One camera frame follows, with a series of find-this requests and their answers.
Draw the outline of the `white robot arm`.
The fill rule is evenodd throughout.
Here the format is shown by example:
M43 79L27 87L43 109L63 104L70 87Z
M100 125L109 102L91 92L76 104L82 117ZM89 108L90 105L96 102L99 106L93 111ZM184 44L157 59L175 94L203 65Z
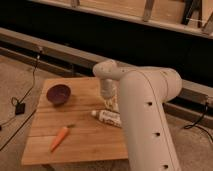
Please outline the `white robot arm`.
M163 104L182 89L177 71L162 67L119 67L113 60L93 67L101 96L118 99L131 171L182 171Z

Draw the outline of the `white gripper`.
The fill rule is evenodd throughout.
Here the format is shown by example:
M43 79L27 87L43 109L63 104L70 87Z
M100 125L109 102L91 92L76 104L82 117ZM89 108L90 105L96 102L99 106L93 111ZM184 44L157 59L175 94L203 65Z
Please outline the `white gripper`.
M103 97L103 102L105 106L109 106L109 100L116 94L116 85L111 79L102 79L100 81L100 92ZM117 96L112 98L113 111L119 112Z

